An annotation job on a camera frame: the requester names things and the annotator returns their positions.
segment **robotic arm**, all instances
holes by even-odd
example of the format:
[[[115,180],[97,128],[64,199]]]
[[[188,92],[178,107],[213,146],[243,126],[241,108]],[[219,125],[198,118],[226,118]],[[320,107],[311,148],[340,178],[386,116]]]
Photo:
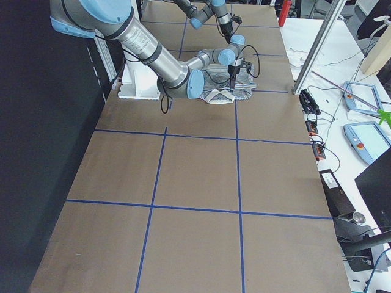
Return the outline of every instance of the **robotic arm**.
[[[176,1],[181,3],[178,5],[183,11],[187,11],[185,13],[191,17],[193,23],[196,23],[196,20],[200,23],[207,20],[206,17],[201,16],[201,13],[213,15],[211,13],[214,12],[217,19],[221,19],[220,26],[228,28],[225,30],[226,39],[232,34],[232,22],[227,25],[225,23],[225,19],[228,19],[227,14],[222,15],[227,10],[224,0],[213,0],[211,8],[207,5],[204,7],[205,10],[202,9],[199,13],[193,8],[189,11],[188,0]],[[228,72],[229,68],[240,69],[242,66],[241,49],[244,45],[244,37],[240,35],[230,37],[230,44],[225,49],[204,50],[187,62],[178,61],[134,17],[130,0],[51,0],[50,6],[50,18],[56,31],[77,37],[94,38],[94,30],[97,29],[107,39],[120,41],[144,65],[148,65],[161,77],[158,79],[159,88],[163,86],[167,94],[173,98],[198,98],[205,83],[201,69],[210,63],[219,62],[228,65]]]

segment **green object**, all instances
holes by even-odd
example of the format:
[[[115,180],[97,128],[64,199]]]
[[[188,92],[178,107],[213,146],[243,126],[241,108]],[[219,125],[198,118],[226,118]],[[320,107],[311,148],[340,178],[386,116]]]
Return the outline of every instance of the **green object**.
[[[386,121],[388,123],[388,125],[390,126],[391,128],[391,112],[386,112],[386,111],[383,111],[383,110],[378,110],[378,113],[380,115],[380,122],[379,122],[379,125],[381,123],[383,123],[383,121]]]

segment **black wall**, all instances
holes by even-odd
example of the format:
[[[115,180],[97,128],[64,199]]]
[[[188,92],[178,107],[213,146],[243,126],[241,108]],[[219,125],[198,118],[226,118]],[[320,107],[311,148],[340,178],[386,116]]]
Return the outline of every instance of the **black wall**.
[[[0,27],[0,292],[16,293],[34,277],[110,83],[93,40],[52,30],[49,0],[1,1]]]

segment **white plastic base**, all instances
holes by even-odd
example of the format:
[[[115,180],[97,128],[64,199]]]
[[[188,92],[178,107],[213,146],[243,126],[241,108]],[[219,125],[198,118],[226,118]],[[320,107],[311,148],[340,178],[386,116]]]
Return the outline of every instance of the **white plastic base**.
[[[157,75],[144,64],[127,63],[123,71],[122,86],[118,96],[123,99],[159,100]]]

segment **table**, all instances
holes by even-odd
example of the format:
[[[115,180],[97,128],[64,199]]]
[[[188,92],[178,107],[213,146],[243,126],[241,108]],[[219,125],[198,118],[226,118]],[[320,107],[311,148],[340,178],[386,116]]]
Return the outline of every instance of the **table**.
[[[318,30],[321,26],[322,20],[297,20],[289,18],[287,19],[285,26],[281,28],[285,49],[287,51],[302,51],[309,52],[312,42],[315,39]],[[350,77],[355,72],[358,63],[362,60],[363,54],[352,57],[349,60],[343,61],[339,64],[333,64],[328,66],[319,66],[320,64],[337,63],[345,58],[349,58],[355,53],[360,52],[359,47],[354,41],[353,37],[349,33],[348,28],[343,21],[337,21],[329,38],[327,39],[321,54],[317,60],[317,65],[314,70],[320,75],[327,77],[337,84],[342,84],[344,81],[349,81]],[[298,74],[298,68],[292,67],[293,74]],[[359,72],[357,80],[364,78],[365,76]],[[382,101],[390,101],[390,98],[383,86],[380,84],[376,75],[372,75],[362,81],[363,83],[373,84],[376,86]],[[321,88],[329,88],[332,85],[328,84],[324,80],[311,75],[305,83],[305,86],[315,85]],[[321,110],[333,114],[337,108],[338,101],[341,97],[339,90],[319,90],[316,88],[310,88],[313,93],[316,102]],[[385,110],[391,110],[387,105],[383,105]],[[320,118],[330,119],[326,114],[321,114]],[[369,116],[360,116],[360,121],[378,121]],[[345,138],[342,126],[347,123],[354,123],[354,121],[348,120],[346,107],[342,104],[337,113],[335,114],[335,122],[332,124],[329,131],[329,139],[327,140],[327,147],[334,151],[341,160],[340,169],[335,173],[336,178],[341,184],[343,190],[347,194],[351,203],[357,211],[362,212],[367,218],[366,225],[371,227],[377,227],[377,224],[373,220],[366,207],[354,179],[365,170],[365,165],[358,155],[351,148],[350,143]],[[322,137],[327,135],[328,123],[325,125],[319,125],[318,130]],[[382,129],[391,136],[390,128],[384,123]],[[327,159],[321,161],[318,165],[319,170],[325,170],[330,168],[335,170],[338,162],[332,154],[327,153]],[[345,264],[345,269],[349,277],[349,283],[352,291],[362,291],[364,288],[364,281],[369,277],[370,272],[352,272],[349,265]],[[353,282],[353,279],[360,280],[360,283]],[[391,291],[391,272],[377,273],[373,278],[369,292],[375,292],[375,289],[383,289]]]
[[[113,92],[31,292],[349,291],[274,8],[230,8],[261,54],[253,97],[163,115]],[[181,60],[226,46],[173,4],[143,23]]]

